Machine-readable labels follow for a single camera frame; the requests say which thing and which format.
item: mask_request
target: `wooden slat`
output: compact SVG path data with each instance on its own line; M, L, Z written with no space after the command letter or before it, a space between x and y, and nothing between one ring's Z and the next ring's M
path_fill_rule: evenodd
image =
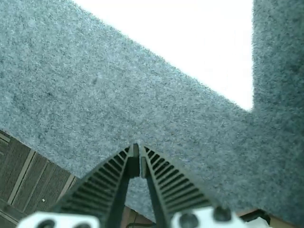
M40 199L38 199L38 204L36 210L46 211L53 204L56 203L61 191L63 190L70 173L66 170L60 168L59 166L55 167L54 172L52 173L51 178L47 188L44 188Z
M24 211L27 202L32 197L32 194L36 189L38 182L40 181L41 174L44 171L46 165L47 159L36 153L31 167L24 179L24 182L13 201L13 206L16 209Z
M48 162L41 177L38 181L36 188L32 193L32 197L25 205L24 213L31 214L36 211L38 201L42 200L41 193L45 187L47 187L50 175L53 174L55 169L55 164Z
M3 228L15 228L16 225L0 214L0 225Z
M10 142L11 137L3 131L0 131L0 139L5 140L7 143Z
M20 187L22 186L23 182L24 182L24 178L27 175L29 168L31 167L32 161L35 158L35 152L33 150L29 151L28 157L24 162L24 165L21 169L21 172L18 176L18 179L15 183L15 186L13 188L13 190L10 193L9 199L8 199L8 203L12 204L13 200L15 199L16 195L18 194Z
M1 199L0 199L0 211L2 211L4 214L10 216L11 218L13 218L15 221L20 221L21 219L26 217L26 214L15 209L13 206L9 205L7 202L5 202Z
M8 143L2 139L0 139L0 152L6 154L6 150L8 148Z
M12 138L0 170L0 198L7 201L16 184L30 148Z

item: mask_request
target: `gray carpet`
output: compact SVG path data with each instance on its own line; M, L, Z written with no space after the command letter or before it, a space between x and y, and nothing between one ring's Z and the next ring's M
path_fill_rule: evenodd
M248 113L69 1L2 0L0 129L78 177L144 142L232 209L304 224L304 3L254 11ZM143 180L126 204L153 219Z

